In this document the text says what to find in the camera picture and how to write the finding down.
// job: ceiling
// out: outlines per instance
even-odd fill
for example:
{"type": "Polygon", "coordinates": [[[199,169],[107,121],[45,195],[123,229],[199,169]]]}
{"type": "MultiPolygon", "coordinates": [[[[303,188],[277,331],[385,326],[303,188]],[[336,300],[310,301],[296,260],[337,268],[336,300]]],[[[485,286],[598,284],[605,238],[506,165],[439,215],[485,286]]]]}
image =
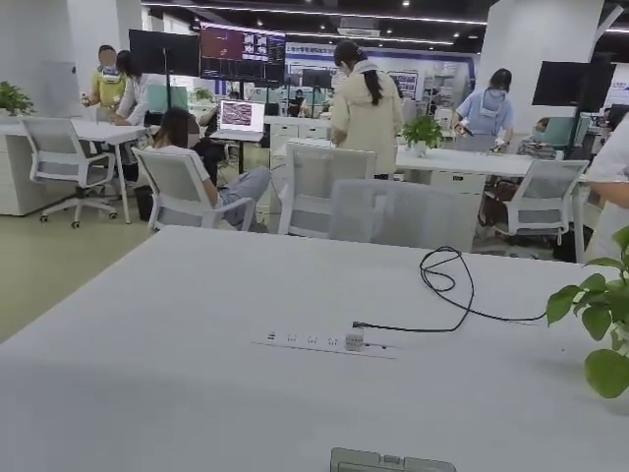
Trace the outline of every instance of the ceiling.
{"type": "MultiPolygon", "coordinates": [[[[256,27],[261,22],[262,27],[270,30],[284,30],[304,33],[336,34],[340,17],[330,15],[288,15],[282,13],[256,12],[252,9],[277,10],[307,10],[336,13],[374,14],[388,17],[421,17],[461,20],[471,22],[485,22],[489,7],[495,0],[410,0],[410,5],[404,7],[403,0],[172,0],[159,2],[162,4],[197,4],[213,7],[229,7],[240,9],[209,10],[234,25],[256,27]]],[[[608,5],[621,4],[629,9],[629,0],[608,1],[608,5]]],[[[165,9],[170,14],[192,20],[195,13],[182,8],[165,9]]],[[[396,48],[429,49],[435,51],[467,52],[481,51],[485,27],[453,23],[410,22],[404,20],[382,19],[376,20],[376,28],[385,37],[425,39],[430,41],[452,42],[451,45],[428,43],[389,43],[383,45],[396,48]]],[[[614,24],[615,28],[623,25],[629,29],[629,10],[614,24]]],[[[289,38],[302,42],[329,42],[326,37],[293,37],[289,38]]],[[[365,42],[365,45],[376,46],[378,40],[365,42]]],[[[616,62],[629,62],[629,34],[606,34],[597,44],[597,52],[612,54],[616,62]]]]}

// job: power strip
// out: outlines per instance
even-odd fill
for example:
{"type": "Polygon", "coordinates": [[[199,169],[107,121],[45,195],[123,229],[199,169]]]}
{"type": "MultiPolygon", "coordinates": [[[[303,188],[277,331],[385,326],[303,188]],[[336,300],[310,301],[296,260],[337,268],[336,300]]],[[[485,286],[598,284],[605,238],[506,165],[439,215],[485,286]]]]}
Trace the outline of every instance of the power strip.
{"type": "Polygon", "coordinates": [[[254,339],[252,344],[306,351],[331,352],[333,354],[346,354],[349,356],[397,359],[397,354],[393,348],[381,345],[366,344],[361,351],[348,351],[345,348],[345,334],[316,335],[268,331],[259,338],[254,339]]]}

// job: beige coat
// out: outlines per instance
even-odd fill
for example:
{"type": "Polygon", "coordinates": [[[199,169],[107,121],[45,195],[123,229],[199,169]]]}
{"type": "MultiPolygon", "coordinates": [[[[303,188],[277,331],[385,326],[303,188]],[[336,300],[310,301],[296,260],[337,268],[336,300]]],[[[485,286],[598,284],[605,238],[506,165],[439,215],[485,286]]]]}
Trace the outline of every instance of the beige coat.
{"type": "Polygon", "coordinates": [[[344,149],[372,150],[376,153],[375,173],[393,174],[397,144],[402,128],[402,104],[393,80],[378,71],[383,99],[372,105],[372,96],[361,73],[352,73],[334,91],[331,126],[347,135],[344,149]]]}

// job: black cable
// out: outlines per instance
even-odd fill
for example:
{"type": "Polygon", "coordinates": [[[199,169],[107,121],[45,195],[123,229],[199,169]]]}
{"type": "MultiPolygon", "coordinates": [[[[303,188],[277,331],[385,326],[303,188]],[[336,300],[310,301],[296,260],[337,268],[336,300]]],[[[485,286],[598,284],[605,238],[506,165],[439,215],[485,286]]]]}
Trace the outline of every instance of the black cable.
{"type": "Polygon", "coordinates": [[[479,312],[478,310],[474,310],[472,309],[472,304],[474,303],[474,298],[476,297],[476,286],[474,284],[474,277],[472,277],[472,273],[470,272],[470,268],[468,267],[467,263],[465,262],[465,259],[463,259],[463,254],[452,248],[449,246],[442,246],[434,251],[430,251],[428,254],[426,254],[424,256],[424,258],[422,259],[422,261],[420,262],[420,278],[422,279],[422,282],[426,285],[426,287],[429,288],[429,290],[434,293],[436,296],[438,296],[440,299],[448,302],[450,305],[453,305],[457,308],[460,308],[461,310],[465,310],[465,313],[463,314],[463,317],[461,317],[461,320],[459,321],[459,323],[457,323],[454,327],[450,327],[450,328],[443,328],[443,329],[410,329],[410,328],[405,328],[405,327],[396,327],[396,326],[384,326],[384,325],[379,325],[379,324],[367,324],[367,323],[360,323],[360,322],[354,322],[353,323],[353,327],[370,327],[373,329],[387,329],[387,330],[392,330],[392,331],[404,331],[404,332],[454,332],[456,331],[459,327],[461,327],[461,325],[465,322],[465,320],[468,318],[468,316],[472,313],[474,315],[478,315],[480,317],[483,318],[488,318],[490,320],[496,320],[499,322],[505,322],[505,323],[526,323],[526,322],[536,322],[538,320],[541,320],[544,315],[540,315],[538,317],[534,317],[534,318],[521,318],[521,319],[508,319],[508,318],[503,318],[503,317],[496,317],[493,315],[488,315],[487,313],[483,313],[483,312],[479,312]],[[434,256],[436,256],[437,254],[442,254],[442,253],[449,253],[449,254],[454,254],[454,256],[445,259],[443,261],[439,261],[438,263],[434,263],[431,265],[427,265],[427,263],[429,262],[429,260],[431,258],[433,258],[434,256]],[[447,293],[451,290],[454,289],[454,287],[456,287],[456,280],[454,279],[454,277],[452,277],[451,275],[448,275],[446,273],[443,272],[439,272],[437,270],[434,270],[436,267],[439,266],[443,266],[445,264],[451,263],[453,261],[461,261],[461,264],[463,265],[463,268],[465,269],[467,275],[468,275],[468,279],[470,280],[470,288],[472,293],[470,294],[470,300],[468,301],[467,306],[466,305],[462,305],[450,298],[448,298],[447,296],[444,295],[444,293],[447,293]],[[442,279],[447,280],[449,283],[442,288],[439,288],[437,286],[434,285],[434,283],[430,280],[430,276],[437,276],[440,277],[442,279]]]}

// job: laptop screen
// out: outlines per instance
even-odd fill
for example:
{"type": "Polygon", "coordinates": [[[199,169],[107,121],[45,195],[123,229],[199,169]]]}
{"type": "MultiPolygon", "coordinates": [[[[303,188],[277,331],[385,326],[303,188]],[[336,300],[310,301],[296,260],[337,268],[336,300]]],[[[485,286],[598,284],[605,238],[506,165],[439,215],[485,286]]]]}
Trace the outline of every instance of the laptop screen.
{"type": "Polygon", "coordinates": [[[264,132],[264,103],[223,100],[220,102],[220,130],[264,132]]]}

